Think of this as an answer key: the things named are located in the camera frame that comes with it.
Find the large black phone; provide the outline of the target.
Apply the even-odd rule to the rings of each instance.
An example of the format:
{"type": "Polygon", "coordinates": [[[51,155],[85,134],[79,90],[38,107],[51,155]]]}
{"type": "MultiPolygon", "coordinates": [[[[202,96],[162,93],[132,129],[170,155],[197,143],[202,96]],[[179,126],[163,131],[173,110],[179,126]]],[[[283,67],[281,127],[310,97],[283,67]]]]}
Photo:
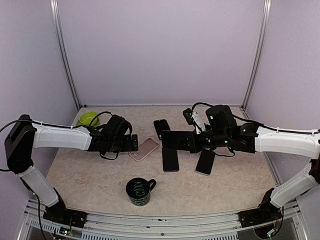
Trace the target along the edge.
{"type": "Polygon", "coordinates": [[[162,147],[166,149],[189,151],[189,138],[192,134],[191,131],[163,130],[161,132],[162,147]]]}

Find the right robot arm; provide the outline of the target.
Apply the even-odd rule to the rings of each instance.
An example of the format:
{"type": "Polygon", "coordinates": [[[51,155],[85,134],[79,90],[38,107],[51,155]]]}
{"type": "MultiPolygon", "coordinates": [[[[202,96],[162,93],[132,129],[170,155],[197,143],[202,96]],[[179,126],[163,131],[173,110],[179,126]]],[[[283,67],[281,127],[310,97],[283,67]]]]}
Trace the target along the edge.
{"type": "Polygon", "coordinates": [[[162,146],[167,149],[188,151],[192,154],[204,149],[226,147],[231,153],[275,152],[310,158],[310,162],[295,176],[268,190],[256,210],[256,218],[266,222],[287,202],[320,185],[320,131],[293,130],[266,126],[254,120],[238,125],[228,105],[209,105],[205,124],[192,108],[183,116],[193,131],[163,130],[162,146]]]}

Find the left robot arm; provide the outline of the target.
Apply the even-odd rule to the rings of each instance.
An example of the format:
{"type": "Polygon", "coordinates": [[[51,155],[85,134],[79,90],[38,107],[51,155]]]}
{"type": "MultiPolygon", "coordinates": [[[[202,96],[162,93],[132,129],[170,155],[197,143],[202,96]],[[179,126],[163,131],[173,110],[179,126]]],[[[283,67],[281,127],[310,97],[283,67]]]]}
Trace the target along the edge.
{"type": "Polygon", "coordinates": [[[8,170],[15,173],[33,191],[50,214],[63,223],[70,218],[70,211],[58,192],[46,181],[32,160],[33,149],[68,148],[97,152],[101,158],[106,153],[135,152],[138,136],[133,134],[132,125],[123,117],[112,115],[106,124],[55,125],[34,121],[23,114],[10,122],[12,126],[4,141],[8,170]]]}

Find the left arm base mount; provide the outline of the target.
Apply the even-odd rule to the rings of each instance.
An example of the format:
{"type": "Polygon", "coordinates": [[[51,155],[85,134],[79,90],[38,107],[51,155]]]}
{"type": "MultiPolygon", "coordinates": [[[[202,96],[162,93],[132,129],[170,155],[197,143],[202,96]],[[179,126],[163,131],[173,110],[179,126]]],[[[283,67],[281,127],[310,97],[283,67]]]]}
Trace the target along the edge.
{"type": "Polygon", "coordinates": [[[54,205],[45,207],[43,218],[54,223],[68,225],[69,227],[83,228],[86,223],[87,215],[88,214],[84,211],[54,205]]]}

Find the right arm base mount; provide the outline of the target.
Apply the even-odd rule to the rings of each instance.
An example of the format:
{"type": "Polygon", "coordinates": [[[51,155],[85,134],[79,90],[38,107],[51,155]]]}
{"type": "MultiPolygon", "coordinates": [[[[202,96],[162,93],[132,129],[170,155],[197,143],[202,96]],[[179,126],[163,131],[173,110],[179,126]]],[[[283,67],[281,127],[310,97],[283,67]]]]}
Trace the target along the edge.
{"type": "Polygon", "coordinates": [[[240,211],[238,213],[242,228],[260,225],[281,219],[283,214],[273,205],[259,206],[258,208],[240,211]]]}

